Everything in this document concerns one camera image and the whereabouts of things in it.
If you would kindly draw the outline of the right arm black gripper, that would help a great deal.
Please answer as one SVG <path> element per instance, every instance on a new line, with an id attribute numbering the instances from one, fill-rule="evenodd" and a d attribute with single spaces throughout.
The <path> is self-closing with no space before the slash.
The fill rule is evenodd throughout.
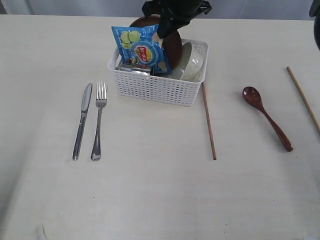
<path id="1" fill-rule="evenodd" d="M 160 15 L 157 35 L 166 38 L 172 32 L 190 24 L 198 15 L 207 15 L 212 6 L 206 0 L 150 0 L 142 6 L 145 17 Z"/>

